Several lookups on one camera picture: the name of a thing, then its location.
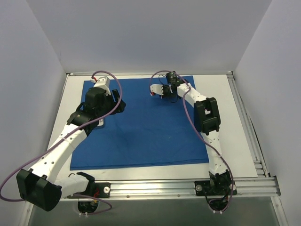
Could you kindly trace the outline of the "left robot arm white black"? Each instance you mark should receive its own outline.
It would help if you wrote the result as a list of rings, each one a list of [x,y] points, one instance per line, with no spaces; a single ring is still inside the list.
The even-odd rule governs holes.
[[[23,200],[51,211],[60,199],[81,194],[90,197],[95,193],[95,178],[83,172],[58,179],[58,173],[76,147],[98,126],[104,117],[121,113],[125,102],[120,98],[121,90],[107,87],[93,87],[85,95],[65,124],[61,135],[50,151],[40,157],[29,170],[21,169],[17,175],[17,185]]]

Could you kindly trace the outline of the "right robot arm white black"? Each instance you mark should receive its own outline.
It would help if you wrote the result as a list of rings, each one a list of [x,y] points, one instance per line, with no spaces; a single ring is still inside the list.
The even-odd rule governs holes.
[[[220,194],[225,188],[234,189],[233,175],[222,157],[219,130],[220,114],[217,100],[206,97],[196,91],[186,80],[179,78],[175,72],[166,74],[167,84],[163,84],[159,94],[161,97],[182,98],[183,104],[193,107],[193,128],[206,145],[209,159],[209,189],[214,194]]]

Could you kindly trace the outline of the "blue surgical cloth wrap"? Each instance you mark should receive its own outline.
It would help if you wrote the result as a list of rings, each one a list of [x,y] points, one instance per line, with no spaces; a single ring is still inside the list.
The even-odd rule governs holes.
[[[124,112],[107,116],[73,151],[71,170],[207,163],[205,144],[189,119],[190,104],[151,96],[148,78],[111,80],[123,89]]]

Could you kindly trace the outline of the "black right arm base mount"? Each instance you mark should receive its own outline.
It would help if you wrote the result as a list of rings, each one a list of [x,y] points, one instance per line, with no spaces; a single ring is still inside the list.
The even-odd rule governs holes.
[[[213,184],[210,180],[194,181],[196,196],[230,195],[230,182],[220,181]]]

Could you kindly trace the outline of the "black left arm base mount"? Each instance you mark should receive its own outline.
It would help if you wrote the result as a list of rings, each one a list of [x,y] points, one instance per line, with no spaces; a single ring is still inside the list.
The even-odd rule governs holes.
[[[90,182],[82,195],[87,195],[95,198],[109,198],[111,192],[111,183],[109,182]]]

